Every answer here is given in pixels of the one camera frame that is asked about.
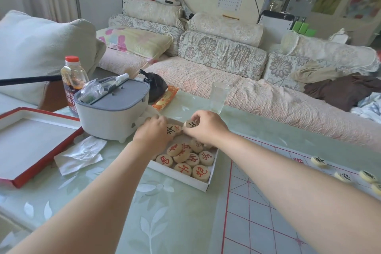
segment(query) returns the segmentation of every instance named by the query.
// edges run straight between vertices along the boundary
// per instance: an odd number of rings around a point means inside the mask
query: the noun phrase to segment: bottle label
[[[75,89],[75,88],[69,86],[65,82],[64,82],[64,89],[65,89],[65,95],[66,95],[67,103],[69,104],[69,108],[71,110],[73,110],[74,112],[78,113],[77,108],[75,107],[74,95],[80,89]]]

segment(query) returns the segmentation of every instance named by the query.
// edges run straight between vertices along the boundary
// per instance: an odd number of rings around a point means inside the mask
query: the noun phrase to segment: orange snack package
[[[179,90],[178,87],[175,86],[168,86],[168,90],[162,95],[162,97],[152,106],[157,109],[158,111],[161,111],[167,104],[170,103],[171,100],[173,100],[174,96],[176,95],[177,91]]]

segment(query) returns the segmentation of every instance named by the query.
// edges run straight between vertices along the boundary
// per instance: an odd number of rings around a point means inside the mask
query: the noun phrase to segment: pile of clothes
[[[304,85],[304,93],[345,112],[381,123],[381,80],[360,73],[344,75],[335,68],[309,62],[291,77]]]

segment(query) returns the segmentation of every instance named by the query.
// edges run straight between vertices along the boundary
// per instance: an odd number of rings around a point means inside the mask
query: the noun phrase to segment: table
[[[185,121],[194,111],[207,107],[206,99],[178,92],[162,114]],[[67,108],[59,112],[70,115]],[[232,107],[225,106],[221,117],[232,131],[278,145],[286,143],[293,150],[322,156],[354,170],[371,169],[381,177],[379,154],[368,149]],[[68,177],[62,177],[53,163],[21,189],[0,185],[0,213],[29,231],[34,230],[102,173],[131,139],[124,144],[108,141],[101,152],[103,161]],[[231,160],[221,152],[206,193],[146,169],[133,198],[117,253],[221,253],[230,165]]]

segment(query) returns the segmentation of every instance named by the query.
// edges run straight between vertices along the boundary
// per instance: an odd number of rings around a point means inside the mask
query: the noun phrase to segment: drinking glass
[[[210,92],[209,109],[212,112],[220,114],[222,107],[224,106],[225,100],[229,95],[230,90],[233,88],[231,84],[222,83],[220,81],[215,81],[212,84],[212,90]]]

